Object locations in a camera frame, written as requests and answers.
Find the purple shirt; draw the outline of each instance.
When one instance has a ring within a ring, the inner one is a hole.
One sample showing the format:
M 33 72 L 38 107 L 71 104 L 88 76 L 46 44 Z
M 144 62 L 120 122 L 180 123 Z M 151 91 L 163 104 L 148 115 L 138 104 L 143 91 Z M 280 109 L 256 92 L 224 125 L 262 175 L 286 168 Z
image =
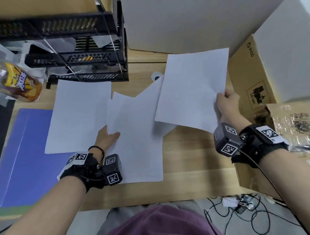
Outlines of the purple shirt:
M 218 235 L 222 233 L 213 225 Z M 206 218 L 168 205 L 152 206 L 134 215 L 108 235 L 215 235 Z

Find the plastic bottle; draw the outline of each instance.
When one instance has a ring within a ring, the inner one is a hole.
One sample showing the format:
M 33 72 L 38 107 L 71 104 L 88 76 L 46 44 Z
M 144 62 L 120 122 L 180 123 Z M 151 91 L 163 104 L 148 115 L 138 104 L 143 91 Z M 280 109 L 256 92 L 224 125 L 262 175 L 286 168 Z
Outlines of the plastic bottle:
M 0 92 L 17 100 L 35 101 L 42 90 L 42 84 L 19 66 L 0 60 Z

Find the person's left arm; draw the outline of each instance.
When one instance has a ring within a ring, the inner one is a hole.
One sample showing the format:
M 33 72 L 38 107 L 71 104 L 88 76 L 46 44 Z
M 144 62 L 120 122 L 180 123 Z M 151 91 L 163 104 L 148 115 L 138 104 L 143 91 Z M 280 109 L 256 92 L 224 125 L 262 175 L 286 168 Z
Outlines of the person's left arm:
M 98 132 L 95 145 L 105 152 L 119 138 L 120 133 L 107 134 L 107 126 Z M 102 159 L 99 149 L 92 148 L 98 162 Z M 86 188 L 75 176 L 62 178 L 30 211 L 21 216 L 6 235 L 65 235 L 81 205 Z

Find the blue folder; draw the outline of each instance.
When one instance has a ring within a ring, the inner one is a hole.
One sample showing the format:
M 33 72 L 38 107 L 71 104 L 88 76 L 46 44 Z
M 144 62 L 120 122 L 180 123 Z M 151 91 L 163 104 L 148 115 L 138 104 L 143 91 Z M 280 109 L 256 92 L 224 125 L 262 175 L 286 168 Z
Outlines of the blue folder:
M 52 110 L 20 109 L 0 158 L 0 207 L 33 205 L 73 153 L 45 154 Z

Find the person's right arm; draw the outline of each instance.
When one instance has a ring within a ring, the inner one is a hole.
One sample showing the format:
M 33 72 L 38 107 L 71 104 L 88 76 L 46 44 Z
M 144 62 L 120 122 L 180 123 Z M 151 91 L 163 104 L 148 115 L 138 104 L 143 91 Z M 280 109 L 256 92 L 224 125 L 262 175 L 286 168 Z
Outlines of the person's right arm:
M 238 134 L 251 125 L 239 112 L 238 94 L 229 90 L 225 96 L 218 94 L 217 105 L 222 121 L 232 125 Z M 310 232 L 310 166 L 295 154 L 278 149 L 264 156 L 259 167 Z

